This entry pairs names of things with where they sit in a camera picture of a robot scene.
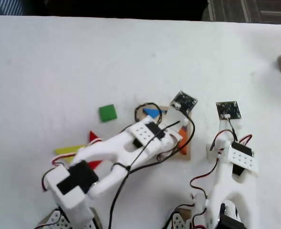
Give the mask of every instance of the red triangle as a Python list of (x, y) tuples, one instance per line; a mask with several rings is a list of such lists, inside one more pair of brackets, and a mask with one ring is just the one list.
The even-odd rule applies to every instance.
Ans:
[(90, 132), (89, 132), (89, 135), (88, 135), (88, 140), (89, 140), (89, 142), (95, 140), (96, 138), (99, 138), (99, 137), (98, 137), (96, 134), (94, 134), (93, 131), (90, 131)]
[[(94, 134), (93, 131), (90, 131), (88, 134), (88, 140), (91, 142), (95, 140), (96, 138), (99, 138), (96, 134)], [(88, 162), (88, 166), (90, 166), (92, 169), (95, 169), (102, 161), (90, 161)]]

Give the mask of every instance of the blue triangle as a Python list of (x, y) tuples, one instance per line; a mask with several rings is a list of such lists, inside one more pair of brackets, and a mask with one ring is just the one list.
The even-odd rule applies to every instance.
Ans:
[(143, 112), (145, 112), (147, 115), (150, 115), (153, 119), (159, 116), (159, 111), (157, 109), (150, 109), (150, 108), (143, 108)]

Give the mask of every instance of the colored shape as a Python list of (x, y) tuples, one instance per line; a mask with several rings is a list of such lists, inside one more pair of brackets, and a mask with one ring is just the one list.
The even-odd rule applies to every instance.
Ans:
[(100, 107), (99, 115), (100, 115), (100, 120), (102, 122), (107, 122), (113, 119), (117, 119), (116, 110), (113, 104)]
[(143, 108), (142, 110), (145, 114), (150, 115), (153, 119), (160, 115), (157, 109)]
[[(81, 147), (84, 147), (85, 145), (79, 145), (79, 146), (70, 146), (70, 147), (65, 147), (65, 148), (60, 148), (60, 149), (55, 149), (54, 152), (57, 155), (61, 155), (61, 154), (69, 154), (69, 153), (73, 153), (76, 152), (78, 149), (80, 149)], [(71, 157), (66, 157), (64, 158), (64, 160), (66, 160), (67, 162), (71, 162), (73, 160), (73, 156)]]
[[(90, 131), (88, 134), (88, 140), (89, 142), (95, 140), (96, 138), (99, 138), (96, 134), (94, 134), (93, 131)], [(95, 169), (102, 161), (90, 161), (88, 165), (92, 168)]]
[[(182, 140), (179, 142), (179, 147), (183, 146), (186, 141), (187, 141), (187, 131), (185, 127), (182, 127), (179, 131), (179, 135), (181, 135), (183, 138)], [(183, 149), (181, 149), (180, 151), (181, 154), (183, 155), (187, 155), (187, 146), (185, 146)]]

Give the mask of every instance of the yellow block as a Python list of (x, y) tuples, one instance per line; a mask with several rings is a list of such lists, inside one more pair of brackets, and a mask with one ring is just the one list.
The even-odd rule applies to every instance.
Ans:
[[(60, 149), (55, 149), (54, 152), (57, 155), (61, 155), (61, 154), (69, 154), (69, 153), (73, 153), (76, 152), (78, 149), (80, 149), (81, 147), (84, 147), (85, 145), (79, 145), (79, 146), (70, 146), (70, 147), (65, 147), (65, 148), (60, 148)], [(73, 156), (64, 158), (64, 160), (66, 160), (67, 162), (71, 162), (73, 160)]]

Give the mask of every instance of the floor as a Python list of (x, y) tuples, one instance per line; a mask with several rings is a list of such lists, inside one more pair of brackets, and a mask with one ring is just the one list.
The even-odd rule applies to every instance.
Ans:
[(203, 21), (281, 24), (281, 0), (208, 0)]

